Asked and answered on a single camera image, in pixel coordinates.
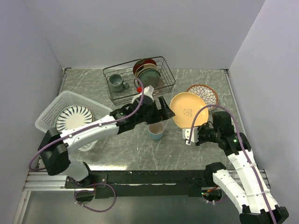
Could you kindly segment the white top bowl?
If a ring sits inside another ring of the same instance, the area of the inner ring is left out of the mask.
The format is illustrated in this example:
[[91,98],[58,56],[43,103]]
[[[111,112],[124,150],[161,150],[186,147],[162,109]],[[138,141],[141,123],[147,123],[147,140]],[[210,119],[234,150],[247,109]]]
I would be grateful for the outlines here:
[[133,104],[134,106],[141,105],[142,102],[143,102],[143,96],[142,96],[142,94],[136,95],[136,96],[134,96],[133,99],[132,99],[132,104]]

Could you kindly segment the blue striped white plate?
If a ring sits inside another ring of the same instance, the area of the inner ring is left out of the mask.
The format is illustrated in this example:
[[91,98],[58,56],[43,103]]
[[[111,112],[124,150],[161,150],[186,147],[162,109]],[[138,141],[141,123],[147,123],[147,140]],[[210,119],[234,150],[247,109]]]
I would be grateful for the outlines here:
[[58,131],[75,129],[94,121],[91,110],[82,105],[74,105],[64,109],[56,119]]

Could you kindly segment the white bottom plate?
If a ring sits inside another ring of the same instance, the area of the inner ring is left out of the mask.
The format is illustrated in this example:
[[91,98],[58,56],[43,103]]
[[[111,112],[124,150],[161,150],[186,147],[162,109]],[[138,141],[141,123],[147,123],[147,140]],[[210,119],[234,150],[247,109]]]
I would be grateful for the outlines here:
[[219,98],[217,93],[213,88],[203,85],[203,84],[195,84],[190,86],[187,89],[187,92],[191,92],[198,97],[200,97],[206,105],[217,105],[219,102]]

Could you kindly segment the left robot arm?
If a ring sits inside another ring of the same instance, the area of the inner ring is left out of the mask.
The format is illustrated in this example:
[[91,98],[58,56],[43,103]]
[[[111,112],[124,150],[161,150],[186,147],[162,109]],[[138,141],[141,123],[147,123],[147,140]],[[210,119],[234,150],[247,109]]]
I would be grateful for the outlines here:
[[55,128],[49,129],[38,149],[48,175],[65,174],[81,187],[89,187],[94,183],[94,175],[85,162],[70,158],[71,152],[99,139],[130,131],[140,123],[155,124],[174,117],[175,113],[165,99],[158,99],[160,109],[149,96],[140,96],[132,103],[73,131],[59,132]]

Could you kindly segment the orange bear plate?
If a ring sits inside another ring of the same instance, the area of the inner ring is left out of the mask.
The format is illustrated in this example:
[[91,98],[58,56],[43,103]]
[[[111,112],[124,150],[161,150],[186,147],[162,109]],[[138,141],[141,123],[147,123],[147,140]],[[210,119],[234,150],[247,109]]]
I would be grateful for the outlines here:
[[173,120],[181,129],[190,128],[195,115],[204,106],[205,102],[190,92],[175,95],[170,103],[170,109],[175,113]]

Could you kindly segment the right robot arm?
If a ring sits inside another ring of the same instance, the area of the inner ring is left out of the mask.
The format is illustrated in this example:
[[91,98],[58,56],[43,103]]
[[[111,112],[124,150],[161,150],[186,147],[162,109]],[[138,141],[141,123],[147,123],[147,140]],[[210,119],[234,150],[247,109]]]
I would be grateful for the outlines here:
[[217,143],[235,168],[241,183],[238,184],[222,163],[206,166],[204,180],[207,185],[220,187],[239,212],[242,224],[281,224],[288,217],[286,207],[278,204],[255,163],[247,137],[240,132],[236,118],[226,108],[212,114],[213,121],[196,124],[198,111],[193,118],[187,143],[200,145]]

